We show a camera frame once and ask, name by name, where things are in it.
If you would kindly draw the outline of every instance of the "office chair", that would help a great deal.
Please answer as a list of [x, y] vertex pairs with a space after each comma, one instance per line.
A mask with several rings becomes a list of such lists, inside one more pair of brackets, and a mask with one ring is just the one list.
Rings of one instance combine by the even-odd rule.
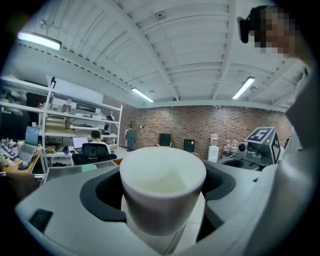
[[114, 159], [117, 159], [117, 156], [115, 154], [110, 154], [107, 146], [100, 143], [84, 143], [82, 144], [81, 153], [72, 154], [72, 160], [76, 166]]

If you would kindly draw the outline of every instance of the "brick wall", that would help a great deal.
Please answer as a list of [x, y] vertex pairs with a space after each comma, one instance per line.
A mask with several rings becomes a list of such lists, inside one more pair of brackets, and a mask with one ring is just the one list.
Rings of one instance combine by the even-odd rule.
[[291, 135], [291, 124], [284, 113], [257, 108], [214, 106], [178, 106], [137, 109], [124, 105], [120, 127], [120, 145], [125, 145], [125, 131], [136, 131], [135, 149], [158, 143], [159, 133], [171, 135], [172, 146], [183, 148], [184, 139], [195, 140], [195, 152], [201, 159], [208, 155], [210, 134], [218, 133], [218, 146], [224, 139], [245, 139], [256, 127], [274, 126], [283, 146]]

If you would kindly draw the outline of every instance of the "desk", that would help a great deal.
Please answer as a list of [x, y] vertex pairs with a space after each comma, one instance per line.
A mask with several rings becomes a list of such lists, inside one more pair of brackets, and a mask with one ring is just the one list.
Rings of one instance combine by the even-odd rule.
[[19, 174], [31, 174], [35, 165], [36, 165], [36, 162], [38, 161], [39, 157], [42, 155], [42, 149], [41, 150], [37, 150], [35, 152], [35, 157], [33, 157], [31, 159], [31, 162], [30, 162], [30, 166], [28, 169], [25, 169], [25, 170], [18, 170], [18, 166], [20, 163], [22, 163], [23, 161], [20, 160], [20, 159], [17, 159], [17, 160], [13, 160], [12, 162], [14, 162], [16, 165], [15, 166], [12, 166], [11, 164], [9, 164], [7, 161], [6, 161], [6, 164], [8, 164], [8, 167], [3, 167], [2, 168], [2, 172], [6, 172], [6, 173], [19, 173]]

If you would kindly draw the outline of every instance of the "shelf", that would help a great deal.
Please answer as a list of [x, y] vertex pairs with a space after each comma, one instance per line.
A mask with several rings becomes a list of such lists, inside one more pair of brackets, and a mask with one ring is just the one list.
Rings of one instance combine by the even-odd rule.
[[8, 102], [3, 102], [3, 101], [0, 101], [0, 106], [15, 108], [15, 109], [24, 110], [24, 111], [36, 112], [36, 113], [44, 113], [45, 112], [41, 108], [25, 106], [25, 105], [19, 105], [19, 104], [13, 104], [13, 103], [8, 103]]
[[16, 89], [25, 90], [30, 93], [44, 95], [44, 96], [47, 96], [49, 93], [48, 87], [34, 84], [31, 82], [21, 81], [19, 79], [8, 77], [8, 76], [1, 76], [0, 77], [0, 85], [7, 87], [7, 88], [13, 87]]
[[46, 113], [51, 114], [51, 115], [66, 117], [66, 118], [84, 119], [84, 120], [96, 121], [96, 122], [101, 122], [101, 123], [117, 124], [117, 125], [119, 124], [119, 122], [115, 122], [115, 121], [109, 121], [109, 120], [105, 120], [105, 119], [95, 119], [92, 117], [79, 116], [79, 115], [69, 114], [69, 113], [61, 113], [61, 112], [52, 111], [52, 110], [47, 110]]
[[56, 92], [55, 90], [53, 90], [52, 92], [54, 93], [55, 98], [62, 99], [65, 101], [67, 99], [72, 99], [72, 102], [74, 102], [74, 103], [79, 103], [79, 104], [90, 106], [90, 107], [93, 107], [96, 109], [109, 110], [109, 111], [120, 111], [121, 110], [121, 108], [117, 108], [117, 107], [102, 104], [102, 103], [95, 103], [95, 102], [92, 102], [92, 101], [85, 99], [85, 98], [79, 98], [78, 96], [77, 97], [69, 96], [66, 94], [62, 94], [60, 92]]
[[[91, 135], [81, 135], [81, 134], [69, 134], [69, 133], [52, 133], [52, 132], [45, 132], [44, 136], [53, 136], [53, 137], [87, 137], [91, 138]], [[117, 138], [118, 135], [101, 135], [101, 138]]]

